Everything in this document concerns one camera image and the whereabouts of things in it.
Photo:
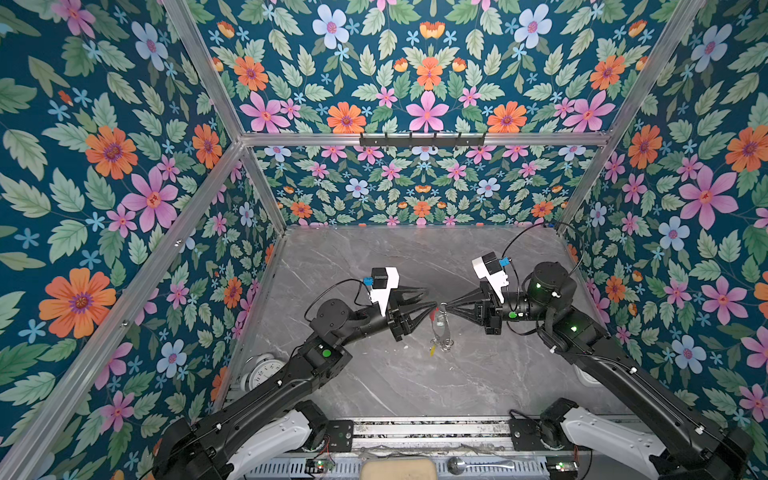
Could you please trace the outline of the large keyring with red grip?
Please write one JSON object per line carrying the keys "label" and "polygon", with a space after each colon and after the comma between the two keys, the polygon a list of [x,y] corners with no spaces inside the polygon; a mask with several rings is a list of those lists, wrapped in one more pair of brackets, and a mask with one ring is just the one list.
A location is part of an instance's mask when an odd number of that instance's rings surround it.
{"label": "large keyring with red grip", "polygon": [[440,303],[435,309],[430,318],[431,330],[433,338],[440,340],[451,341],[451,348],[453,347],[453,338],[450,332],[450,325],[448,322],[448,312],[446,311],[446,304]]}

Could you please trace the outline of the bunch of keys yellow tag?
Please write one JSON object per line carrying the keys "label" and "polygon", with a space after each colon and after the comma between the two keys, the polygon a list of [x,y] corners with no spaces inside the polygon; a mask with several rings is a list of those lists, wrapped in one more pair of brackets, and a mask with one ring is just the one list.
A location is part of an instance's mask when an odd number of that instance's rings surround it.
{"label": "bunch of keys yellow tag", "polygon": [[431,340],[429,356],[430,357],[435,357],[438,352],[446,352],[446,351],[449,351],[450,349],[451,349],[451,341],[450,340],[445,341],[445,340],[440,340],[438,338],[433,338]]}

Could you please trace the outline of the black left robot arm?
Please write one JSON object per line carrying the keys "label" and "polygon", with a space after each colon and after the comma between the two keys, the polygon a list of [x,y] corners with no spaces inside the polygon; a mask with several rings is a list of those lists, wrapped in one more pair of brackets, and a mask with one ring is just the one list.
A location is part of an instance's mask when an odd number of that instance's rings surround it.
{"label": "black left robot arm", "polygon": [[258,464],[323,438],[326,417],[308,396],[351,361],[348,344],[383,331],[411,334],[435,310],[425,289],[394,288],[385,299],[354,309],[341,299],[323,302],[311,335],[267,380],[194,423],[179,420],[163,434],[151,473],[156,479],[237,479]]}

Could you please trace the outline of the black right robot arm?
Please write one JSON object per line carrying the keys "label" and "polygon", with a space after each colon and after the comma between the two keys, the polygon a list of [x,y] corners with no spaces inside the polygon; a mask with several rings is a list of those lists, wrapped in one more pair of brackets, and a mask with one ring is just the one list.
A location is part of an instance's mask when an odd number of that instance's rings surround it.
{"label": "black right robot arm", "polygon": [[498,335],[505,322],[533,322],[550,352],[596,380],[646,426],[646,431],[597,416],[560,398],[538,419],[550,449],[569,445],[598,451],[649,479],[740,479],[748,470],[752,437],[721,427],[666,389],[628,356],[604,326],[573,305],[577,289],[558,262],[541,262],[525,283],[509,289],[505,261],[473,262],[477,289],[449,301],[447,313]]}

